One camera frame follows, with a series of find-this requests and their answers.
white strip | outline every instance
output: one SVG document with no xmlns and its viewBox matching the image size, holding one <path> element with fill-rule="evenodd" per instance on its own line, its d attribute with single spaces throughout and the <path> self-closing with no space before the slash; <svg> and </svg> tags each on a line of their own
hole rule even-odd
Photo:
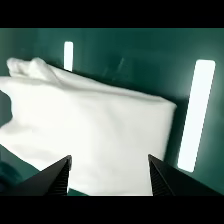
<svg viewBox="0 0 224 224">
<path fill-rule="evenodd" d="M 73 42 L 66 41 L 64 44 L 64 69 L 72 71 L 73 68 Z"/>
<path fill-rule="evenodd" d="M 188 172 L 194 171 L 214 71 L 214 61 L 196 62 L 177 164 Z"/>
</svg>

dark green surface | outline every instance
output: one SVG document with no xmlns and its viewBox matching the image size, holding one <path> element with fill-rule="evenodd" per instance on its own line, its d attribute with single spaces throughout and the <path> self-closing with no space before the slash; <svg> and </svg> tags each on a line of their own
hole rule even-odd
<svg viewBox="0 0 224 224">
<path fill-rule="evenodd" d="M 224 194 L 224 29 L 0 29 L 0 71 L 9 56 L 41 57 L 63 68 L 65 41 L 74 43 L 74 71 L 104 83 L 163 96 L 178 106 L 166 161 L 176 167 L 186 108 L 198 59 L 216 62 L 195 171 L 187 173 Z M 0 94 L 1 122 L 9 117 L 9 101 Z M 2 152 L 2 159 L 23 175 L 32 172 Z"/>
</svg>

white towel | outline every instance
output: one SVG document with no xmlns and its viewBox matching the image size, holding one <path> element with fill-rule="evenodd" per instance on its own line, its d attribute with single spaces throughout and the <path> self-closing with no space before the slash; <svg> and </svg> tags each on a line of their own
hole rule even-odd
<svg viewBox="0 0 224 224">
<path fill-rule="evenodd" d="M 39 170 L 72 155 L 69 187 L 87 195 L 152 195 L 148 154 L 163 159 L 175 104 L 39 58 L 7 65 L 13 117 L 0 144 Z"/>
</svg>

cloth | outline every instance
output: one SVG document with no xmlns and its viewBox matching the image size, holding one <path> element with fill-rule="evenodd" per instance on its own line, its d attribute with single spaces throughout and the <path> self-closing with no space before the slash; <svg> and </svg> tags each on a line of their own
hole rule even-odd
<svg viewBox="0 0 224 224">
<path fill-rule="evenodd" d="M 43 170 L 72 155 L 69 187 L 87 195 L 152 195 L 148 154 L 163 160 L 175 104 L 46 64 L 7 61 L 0 90 L 12 120 L 0 144 Z"/>
</svg>

dark object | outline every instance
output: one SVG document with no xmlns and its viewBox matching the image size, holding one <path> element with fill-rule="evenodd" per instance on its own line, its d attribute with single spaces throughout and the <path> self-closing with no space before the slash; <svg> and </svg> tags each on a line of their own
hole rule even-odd
<svg viewBox="0 0 224 224">
<path fill-rule="evenodd" d="M 71 156 L 59 160 L 1 196 L 66 196 Z"/>
<path fill-rule="evenodd" d="M 153 196 L 222 196 L 152 155 L 149 166 Z"/>
</svg>

